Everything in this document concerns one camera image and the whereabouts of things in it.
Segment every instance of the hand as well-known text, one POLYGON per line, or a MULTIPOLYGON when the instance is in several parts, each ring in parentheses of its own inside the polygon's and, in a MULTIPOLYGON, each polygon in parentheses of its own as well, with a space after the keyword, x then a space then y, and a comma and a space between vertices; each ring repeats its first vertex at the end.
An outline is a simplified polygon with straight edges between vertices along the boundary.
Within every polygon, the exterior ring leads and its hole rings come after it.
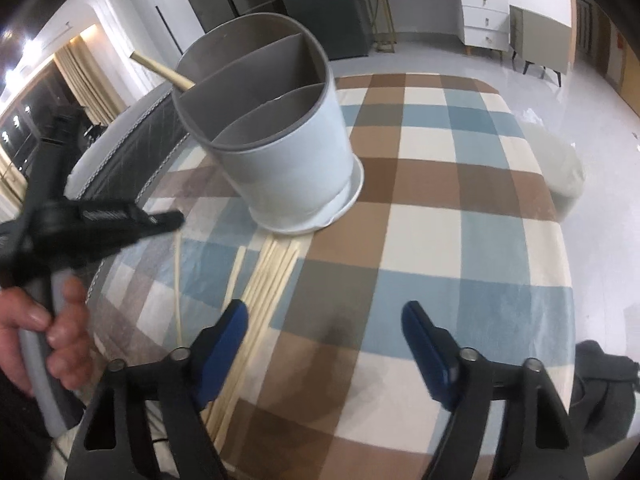
POLYGON ((94 369, 87 332, 89 311, 82 282, 76 277, 69 278, 63 286, 62 295, 66 305, 53 320, 46 309, 21 288, 0 291, 0 368, 29 396, 33 396, 33 390, 20 354, 19 328, 46 332, 53 350, 47 358, 47 369, 68 390, 84 385, 94 369))

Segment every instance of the curtain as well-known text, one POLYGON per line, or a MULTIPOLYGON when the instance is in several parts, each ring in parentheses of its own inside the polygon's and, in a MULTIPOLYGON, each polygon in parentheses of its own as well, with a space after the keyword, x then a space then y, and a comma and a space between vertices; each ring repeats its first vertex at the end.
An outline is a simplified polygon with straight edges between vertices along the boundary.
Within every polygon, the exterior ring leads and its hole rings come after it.
POLYGON ((92 123, 110 124, 124 110, 122 98, 80 36, 59 49, 53 60, 92 123))

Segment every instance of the bundle of chopsticks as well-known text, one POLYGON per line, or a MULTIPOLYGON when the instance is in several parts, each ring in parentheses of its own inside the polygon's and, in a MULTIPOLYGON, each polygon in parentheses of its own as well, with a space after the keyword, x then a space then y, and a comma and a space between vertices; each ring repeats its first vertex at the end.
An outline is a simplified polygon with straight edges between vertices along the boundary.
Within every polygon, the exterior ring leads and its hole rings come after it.
MULTIPOLYGON (((223 310, 232 299, 245 253, 246 247, 238 249, 226 286, 223 310)), ((240 297, 249 312, 249 327, 226 377, 222 391, 220 391, 218 398, 214 402, 210 402, 201 414, 207 427, 207 433, 209 433, 217 450, 221 450, 224 446, 226 432, 238 402, 248 365, 260 348, 271 317, 273 317, 282 293, 289 282, 299 254, 300 244, 298 242, 291 240, 288 244, 280 243, 271 235, 267 237, 260 250, 254 272, 240 297)))

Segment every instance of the gray sofa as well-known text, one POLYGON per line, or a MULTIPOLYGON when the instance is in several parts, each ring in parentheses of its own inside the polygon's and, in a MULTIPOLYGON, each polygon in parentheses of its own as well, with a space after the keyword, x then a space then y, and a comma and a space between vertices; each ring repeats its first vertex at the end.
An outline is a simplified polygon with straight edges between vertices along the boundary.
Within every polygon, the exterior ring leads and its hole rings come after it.
MULTIPOLYGON (((188 136, 163 83, 121 113, 82 155, 66 183, 71 199, 144 199, 152 177, 188 136)), ((89 287, 98 264, 78 272, 89 287)))

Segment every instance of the floor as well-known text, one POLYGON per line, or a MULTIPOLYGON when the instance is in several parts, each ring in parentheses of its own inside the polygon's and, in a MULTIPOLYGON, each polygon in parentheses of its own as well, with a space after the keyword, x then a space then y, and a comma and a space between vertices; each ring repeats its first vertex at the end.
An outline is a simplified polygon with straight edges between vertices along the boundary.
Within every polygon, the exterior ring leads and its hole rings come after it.
POLYGON ((563 76, 497 52, 466 56, 457 38, 400 43, 395 54, 332 62, 336 76, 432 72, 494 86, 518 118, 539 118, 575 145, 586 168, 584 194, 562 224, 574 285, 576 340, 640 361, 640 119, 583 60, 563 76))

